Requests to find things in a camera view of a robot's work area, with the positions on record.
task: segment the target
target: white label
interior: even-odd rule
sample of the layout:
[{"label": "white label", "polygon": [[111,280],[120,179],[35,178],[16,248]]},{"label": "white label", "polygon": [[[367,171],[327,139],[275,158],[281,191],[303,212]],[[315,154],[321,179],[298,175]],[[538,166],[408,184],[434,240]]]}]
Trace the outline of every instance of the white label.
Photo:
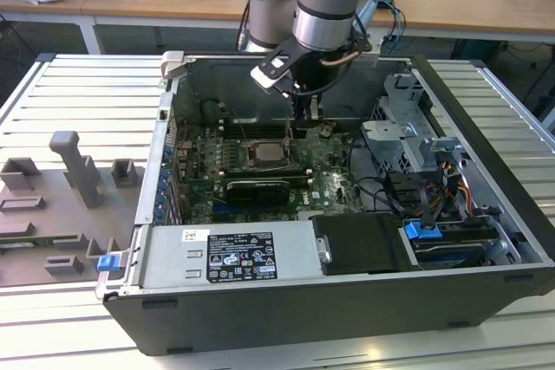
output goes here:
[{"label": "white label", "polygon": [[186,229],[183,230],[181,240],[184,242],[206,242],[209,234],[210,229]]},{"label": "white label", "polygon": [[275,266],[259,266],[258,267],[258,272],[260,272],[260,273],[275,272],[275,271],[276,271]]}]

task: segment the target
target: sticker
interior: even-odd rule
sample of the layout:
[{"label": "sticker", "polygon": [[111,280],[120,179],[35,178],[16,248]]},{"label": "sticker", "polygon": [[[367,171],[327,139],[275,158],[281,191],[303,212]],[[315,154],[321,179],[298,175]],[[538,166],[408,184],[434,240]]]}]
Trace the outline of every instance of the sticker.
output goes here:
[{"label": "sticker", "polygon": [[209,229],[184,229],[181,240],[184,242],[205,242],[209,235]]},{"label": "sticker", "polygon": [[208,282],[278,279],[272,233],[206,234],[206,238]]}]

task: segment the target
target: black plastic cover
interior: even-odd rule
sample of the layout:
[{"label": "black plastic cover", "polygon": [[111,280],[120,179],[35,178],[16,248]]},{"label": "black plastic cover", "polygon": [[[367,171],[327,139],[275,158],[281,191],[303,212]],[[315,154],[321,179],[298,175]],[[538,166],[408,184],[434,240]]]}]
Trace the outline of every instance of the black plastic cover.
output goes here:
[{"label": "black plastic cover", "polygon": [[331,263],[323,273],[390,273],[411,270],[399,228],[402,221],[388,213],[350,213],[312,218],[316,237],[327,239]]}]

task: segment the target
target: table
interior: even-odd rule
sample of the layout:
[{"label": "table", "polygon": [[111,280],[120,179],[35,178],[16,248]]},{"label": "table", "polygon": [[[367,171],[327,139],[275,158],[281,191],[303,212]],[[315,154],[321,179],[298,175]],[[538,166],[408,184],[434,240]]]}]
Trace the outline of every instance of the table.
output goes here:
[{"label": "table", "polygon": [[[407,16],[408,36],[555,42],[552,0],[395,1]],[[39,6],[0,0],[6,19],[78,25],[90,54],[104,50],[97,25],[236,29],[244,7],[245,0],[63,0]],[[391,24],[390,13],[378,10],[371,26],[381,33]],[[160,31],[154,35],[161,43]]]}]

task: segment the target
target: copper pipe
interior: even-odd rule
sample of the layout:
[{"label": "copper pipe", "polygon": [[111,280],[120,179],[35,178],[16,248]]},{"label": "copper pipe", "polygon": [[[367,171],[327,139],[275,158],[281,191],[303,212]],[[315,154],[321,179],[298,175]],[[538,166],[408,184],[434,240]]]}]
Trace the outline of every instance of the copper pipe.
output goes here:
[{"label": "copper pipe", "polygon": [[342,56],[338,60],[335,60],[335,61],[321,60],[320,63],[324,67],[328,67],[328,68],[339,67],[340,65],[346,64],[348,62],[353,61],[355,58],[358,58],[360,54],[361,54],[361,51],[353,51],[350,54],[347,54],[346,56]]}]

